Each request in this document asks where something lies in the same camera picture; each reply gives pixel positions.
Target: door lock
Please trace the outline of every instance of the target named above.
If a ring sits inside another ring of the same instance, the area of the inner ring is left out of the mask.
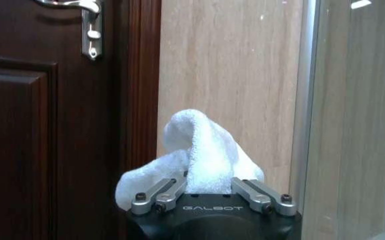
[[[38,4],[58,9],[82,9],[82,53],[94,61],[103,54],[103,2],[102,0],[51,1]]]

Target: door frame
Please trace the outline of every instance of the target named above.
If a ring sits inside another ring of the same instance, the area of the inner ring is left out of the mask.
[[[157,157],[162,0],[115,0],[115,154],[122,172]]]
[[[301,53],[290,166],[290,194],[304,213],[312,130],[316,55],[321,0],[304,0]]]

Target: metal frame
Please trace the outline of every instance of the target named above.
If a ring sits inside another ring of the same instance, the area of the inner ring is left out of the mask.
[[[304,213],[306,191],[320,2],[321,0],[304,0],[302,13],[301,53],[290,171],[290,194],[297,200],[298,211],[301,213]]]

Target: wooden wall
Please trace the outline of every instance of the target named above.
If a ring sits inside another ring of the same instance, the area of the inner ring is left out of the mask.
[[[159,156],[171,115],[199,109],[289,191],[302,0],[165,0]]]

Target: door panel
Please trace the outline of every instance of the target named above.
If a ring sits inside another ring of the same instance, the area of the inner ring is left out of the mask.
[[[47,173],[48,74],[0,69],[0,239],[44,239]]]
[[[0,239],[118,235],[104,17],[104,57],[92,62],[80,53],[80,10],[0,0]]]

